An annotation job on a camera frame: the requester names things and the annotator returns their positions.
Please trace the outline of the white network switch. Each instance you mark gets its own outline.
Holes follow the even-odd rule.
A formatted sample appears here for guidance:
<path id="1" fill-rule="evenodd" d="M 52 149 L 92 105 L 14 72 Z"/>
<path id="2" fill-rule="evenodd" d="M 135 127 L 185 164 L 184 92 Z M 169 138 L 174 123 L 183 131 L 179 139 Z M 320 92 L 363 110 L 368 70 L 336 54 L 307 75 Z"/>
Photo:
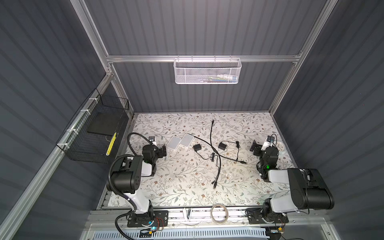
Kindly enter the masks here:
<path id="1" fill-rule="evenodd" d="M 169 142 L 167 143 L 167 148 L 170 149 L 170 150 L 176 150 L 177 147 L 179 146 L 180 142 L 181 142 L 181 138 L 177 137 L 177 136 L 172 136 L 172 138 L 169 140 Z"/>
<path id="2" fill-rule="evenodd" d="M 194 138 L 195 137 L 191 134 L 185 134 L 180 141 L 180 145 L 182 147 L 188 148 L 191 145 L 191 143 L 194 141 Z"/>

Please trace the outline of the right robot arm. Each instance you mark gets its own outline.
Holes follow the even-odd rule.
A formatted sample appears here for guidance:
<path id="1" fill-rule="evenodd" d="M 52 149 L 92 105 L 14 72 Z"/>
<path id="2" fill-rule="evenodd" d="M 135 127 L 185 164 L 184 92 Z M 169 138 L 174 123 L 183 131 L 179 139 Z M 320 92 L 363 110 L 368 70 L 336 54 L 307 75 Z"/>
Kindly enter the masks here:
<path id="1" fill-rule="evenodd" d="M 259 209 L 247 209 L 250 222 L 285 224 L 289 222 L 288 213 L 334 208 L 334 197 L 317 169 L 277 168 L 279 149 L 273 137 L 268 136 L 262 145 L 254 141 L 250 151 L 259 158 L 257 170 L 264 182 L 289 186 L 287 195 L 267 198 Z"/>

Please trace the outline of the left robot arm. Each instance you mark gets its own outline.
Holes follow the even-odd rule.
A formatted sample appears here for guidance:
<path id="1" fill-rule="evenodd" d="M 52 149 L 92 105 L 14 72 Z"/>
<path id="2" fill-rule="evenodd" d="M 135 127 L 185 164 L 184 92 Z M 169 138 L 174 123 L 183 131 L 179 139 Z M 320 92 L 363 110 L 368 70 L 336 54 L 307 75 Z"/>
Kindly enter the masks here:
<path id="1" fill-rule="evenodd" d="M 133 149 L 131 136 L 136 135 L 146 141 L 139 155 Z M 106 188 L 115 195 L 122 197 L 132 206 L 132 213 L 136 215 L 153 216 L 154 210 L 151 200 L 140 190 L 142 178 L 153 177 L 157 170 L 157 160 L 167 156 L 165 145 L 158 147 L 156 137 L 144 137 L 139 133 L 129 133 L 127 144 L 132 152 L 117 156 L 110 166 Z"/>

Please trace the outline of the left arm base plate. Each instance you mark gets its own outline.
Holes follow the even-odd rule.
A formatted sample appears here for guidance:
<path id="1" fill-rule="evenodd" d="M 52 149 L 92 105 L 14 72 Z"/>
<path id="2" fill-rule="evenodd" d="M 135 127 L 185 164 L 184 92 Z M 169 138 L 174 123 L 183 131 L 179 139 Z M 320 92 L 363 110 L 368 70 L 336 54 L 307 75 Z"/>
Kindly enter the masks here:
<path id="1" fill-rule="evenodd" d="M 126 217 L 127 227 L 166 227 L 168 225 L 168 211 L 154 211 L 145 214 L 132 214 Z"/>

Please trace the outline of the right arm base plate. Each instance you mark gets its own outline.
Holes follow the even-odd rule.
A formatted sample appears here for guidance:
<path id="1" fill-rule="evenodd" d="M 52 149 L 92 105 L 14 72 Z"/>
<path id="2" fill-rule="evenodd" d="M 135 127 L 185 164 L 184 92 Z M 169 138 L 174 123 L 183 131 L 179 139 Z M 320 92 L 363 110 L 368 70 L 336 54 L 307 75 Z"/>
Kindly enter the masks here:
<path id="1" fill-rule="evenodd" d="M 288 216 L 282 213 L 267 213 L 262 208 L 248 208 L 245 210 L 249 224 L 287 224 Z"/>

